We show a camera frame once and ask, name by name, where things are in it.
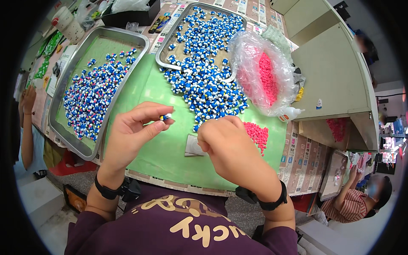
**green mat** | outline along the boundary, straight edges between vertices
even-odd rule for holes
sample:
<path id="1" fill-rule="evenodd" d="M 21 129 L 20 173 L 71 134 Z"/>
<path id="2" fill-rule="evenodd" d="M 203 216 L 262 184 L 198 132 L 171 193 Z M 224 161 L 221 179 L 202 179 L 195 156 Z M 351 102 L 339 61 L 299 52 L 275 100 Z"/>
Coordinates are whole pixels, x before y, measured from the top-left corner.
<path id="1" fill-rule="evenodd" d="M 175 109 L 172 116 L 175 123 L 143 146 L 128 169 L 181 184 L 234 191 L 237 186 L 216 174 L 209 157 L 184 156 L 187 135 L 194 134 L 192 130 L 195 124 L 194 113 L 188 109 L 182 96 L 172 93 L 170 86 L 159 71 L 155 55 L 144 55 L 131 73 L 112 109 L 105 146 L 116 114 L 127 112 L 144 101 L 172 105 Z M 249 103 L 249 108 L 245 109 L 244 114 L 239 114 L 239 117 L 242 121 L 269 128 L 264 159 L 278 171 L 285 144 L 286 124 L 278 118 L 261 115 L 252 103 Z"/>

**face mask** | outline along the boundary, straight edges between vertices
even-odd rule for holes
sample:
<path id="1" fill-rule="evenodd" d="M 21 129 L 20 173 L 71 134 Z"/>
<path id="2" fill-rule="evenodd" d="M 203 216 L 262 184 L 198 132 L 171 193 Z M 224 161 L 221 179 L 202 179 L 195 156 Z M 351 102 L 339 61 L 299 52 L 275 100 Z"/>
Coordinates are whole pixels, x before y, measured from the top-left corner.
<path id="1" fill-rule="evenodd" d="M 374 196 L 377 193 L 377 184 L 371 183 L 369 186 L 367 186 L 367 191 L 368 191 L 368 196 L 374 199 Z"/>

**woman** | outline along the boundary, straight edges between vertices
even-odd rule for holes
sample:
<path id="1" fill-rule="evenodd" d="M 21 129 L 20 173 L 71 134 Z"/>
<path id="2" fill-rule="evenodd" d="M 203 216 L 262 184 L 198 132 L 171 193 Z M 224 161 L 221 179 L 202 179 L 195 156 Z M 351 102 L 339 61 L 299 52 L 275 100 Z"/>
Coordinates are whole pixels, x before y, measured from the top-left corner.
<path id="1" fill-rule="evenodd" d="M 17 179 L 37 173 L 44 176 L 45 169 L 56 166 L 65 149 L 50 141 L 33 125 L 35 88 L 30 85 L 20 95 L 18 111 L 20 115 L 20 149 L 13 169 Z"/>
<path id="2" fill-rule="evenodd" d="M 105 159 L 92 185 L 85 211 L 71 223 L 65 254 L 297 254 L 295 210 L 276 172 L 262 159 L 238 117 L 209 120 L 198 141 L 215 171 L 226 180 L 253 191 L 263 204 L 261 243 L 249 238 L 226 216 L 223 197 L 198 195 L 141 184 L 142 194 L 115 220 L 119 196 L 107 199 L 100 188 L 118 189 L 125 167 L 142 146 L 174 120 L 159 120 L 172 106 L 143 102 L 113 123 Z"/>
<path id="3" fill-rule="evenodd" d="M 350 223 L 372 217 L 390 199 L 392 185 L 388 176 L 372 176 L 367 182 L 368 194 L 355 189 L 361 173 L 356 167 L 350 170 L 350 176 L 338 196 L 320 202 L 318 206 L 328 218 L 341 223 Z"/>

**black box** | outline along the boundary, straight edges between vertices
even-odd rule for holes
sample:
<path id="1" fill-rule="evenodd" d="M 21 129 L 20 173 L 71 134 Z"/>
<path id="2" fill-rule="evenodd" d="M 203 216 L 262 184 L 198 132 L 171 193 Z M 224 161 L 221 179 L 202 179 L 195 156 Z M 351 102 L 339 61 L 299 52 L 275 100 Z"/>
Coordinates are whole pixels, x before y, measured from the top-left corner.
<path id="1" fill-rule="evenodd" d="M 105 26 L 125 28 L 128 22 L 138 22 L 139 26 L 150 26 L 160 11 L 160 0 L 150 0 L 147 11 L 124 11 L 111 13 L 112 4 L 102 13 Z"/>

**striped shirt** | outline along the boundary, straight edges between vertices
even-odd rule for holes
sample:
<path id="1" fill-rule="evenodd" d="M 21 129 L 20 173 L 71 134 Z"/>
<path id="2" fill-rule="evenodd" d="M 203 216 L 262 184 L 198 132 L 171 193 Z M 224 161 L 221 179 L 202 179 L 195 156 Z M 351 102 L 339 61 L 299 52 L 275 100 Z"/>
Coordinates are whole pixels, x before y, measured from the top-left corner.
<path id="1" fill-rule="evenodd" d="M 322 211 L 327 217 L 341 223 L 356 222 L 364 218 L 368 211 L 367 205 L 363 200 L 366 194 L 355 189 L 349 189 L 344 199 L 344 205 L 340 211 L 334 208 L 336 197 L 326 200 L 322 205 Z"/>

